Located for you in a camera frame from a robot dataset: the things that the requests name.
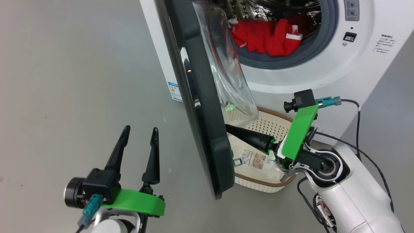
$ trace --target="laundry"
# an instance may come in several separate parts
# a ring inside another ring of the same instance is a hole
[[[279,21],[249,19],[229,20],[231,38],[240,47],[249,52],[267,53],[270,56],[289,56],[301,44],[308,33],[309,23],[305,14]]]

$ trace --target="white robot forearm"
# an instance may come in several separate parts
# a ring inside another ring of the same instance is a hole
[[[342,143],[333,148],[349,167],[345,179],[320,187],[308,172],[305,174],[334,216],[337,233],[404,233],[387,193],[352,150]]]

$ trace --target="beige plastic basket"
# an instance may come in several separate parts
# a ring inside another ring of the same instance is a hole
[[[258,120],[246,129],[272,135],[276,142],[279,142],[289,131],[291,123],[292,119],[289,117],[259,108]],[[236,184],[262,192],[274,193],[295,179],[295,177],[290,177],[288,180],[280,182],[284,172],[267,165],[269,159],[273,160],[272,154],[262,153],[234,136],[229,136],[229,141],[234,159],[241,158],[244,161],[243,165],[234,168]]]

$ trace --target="open door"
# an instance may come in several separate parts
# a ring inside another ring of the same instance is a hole
[[[234,184],[225,124],[250,124],[258,110],[223,10],[209,2],[154,1],[200,158],[219,199]]]

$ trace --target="red fabric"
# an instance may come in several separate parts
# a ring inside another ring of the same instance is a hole
[[[308,27],[307,23],[310,18],[305,14],[301,15],[289,20],[281,19],[278,22],[238,19],[238,24],[231,26],[231,38],[239,47],[247,46],[249,52],[268,53],[270,56],[289,56],[300,46],[301,40],[288,39],[286,34],[298,35],[302,31],[306,32],[302,28]],[[291,22],[298,25],[297,31],[293,31]]]

